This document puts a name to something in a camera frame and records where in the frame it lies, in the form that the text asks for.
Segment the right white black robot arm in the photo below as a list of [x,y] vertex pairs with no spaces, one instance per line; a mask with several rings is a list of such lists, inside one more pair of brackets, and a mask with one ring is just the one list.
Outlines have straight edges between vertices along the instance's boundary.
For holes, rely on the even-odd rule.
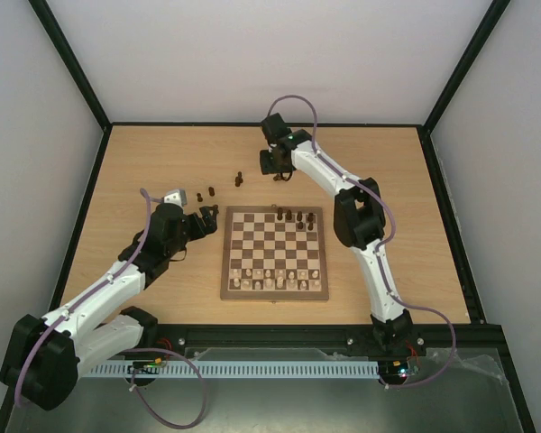
[[373,338],[388,354],[407,342],[413,327],[390,271],[382,243],[386,219],[377,182],[345,170],[305,130],[293,131],[280,114],[267,115],[261,130],[269,149],[260,152],[261,172],[287,180],[295,171],[308,175],[334,200],[334,230],[357,258],[371,303]]

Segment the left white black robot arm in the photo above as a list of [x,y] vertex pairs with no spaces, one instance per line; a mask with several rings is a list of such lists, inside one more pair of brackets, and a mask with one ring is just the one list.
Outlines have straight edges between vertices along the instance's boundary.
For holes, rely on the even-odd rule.
[[134,348],[152,349],[157,318],[121,306],[167,271],[188,243],[213,234],[217,214],[217,206],[187,215],[178,204],[159,204],[148,214],[145,228],[95,283],[42,317],[26,315],[15,323],[0,382],[14,388],[15,396],[53,410],[97,365]]

